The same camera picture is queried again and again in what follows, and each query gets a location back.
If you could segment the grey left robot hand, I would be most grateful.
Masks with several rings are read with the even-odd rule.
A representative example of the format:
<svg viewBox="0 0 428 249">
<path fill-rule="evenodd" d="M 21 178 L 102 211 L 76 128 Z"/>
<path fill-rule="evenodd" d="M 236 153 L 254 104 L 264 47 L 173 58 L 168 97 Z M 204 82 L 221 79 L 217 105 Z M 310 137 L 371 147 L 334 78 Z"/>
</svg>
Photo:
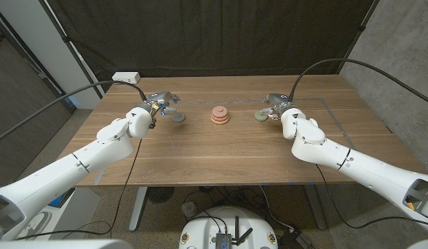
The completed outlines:
<svg viewBox="0 0 428 249">
<path fill-rule="evenodd" d="M 162 116 L 172 116 L 174 122 L 182 122 L 185 120 L 185 115 L 169 106 L 179 102 L 180 98 L 176 94 L 163 91 L 147 96 L 143 103 L 147 105 L 147 110 L 149 110 L 152 117 L 159 113 Z"/>
</svg>

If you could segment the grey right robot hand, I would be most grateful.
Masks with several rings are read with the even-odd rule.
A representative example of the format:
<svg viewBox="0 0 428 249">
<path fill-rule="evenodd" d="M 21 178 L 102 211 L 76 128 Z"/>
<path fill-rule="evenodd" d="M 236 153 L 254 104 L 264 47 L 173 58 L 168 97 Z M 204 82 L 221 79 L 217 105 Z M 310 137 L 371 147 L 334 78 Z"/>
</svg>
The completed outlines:
<svg viewBox="0 0 428 249">
<path fill-rule="evenodd" d="M 270 93 L 265 96 L 263 101 L 269 105 L 262 110 L 260 114 L 263 116 L 268 116 L 273 120 L 279 120 L 284 113 L 296 118 L 297 114 L 293 111 L 294 105 L 292 102 L 288 101 L 288 96 L 279 93 Z"/>
</svg>

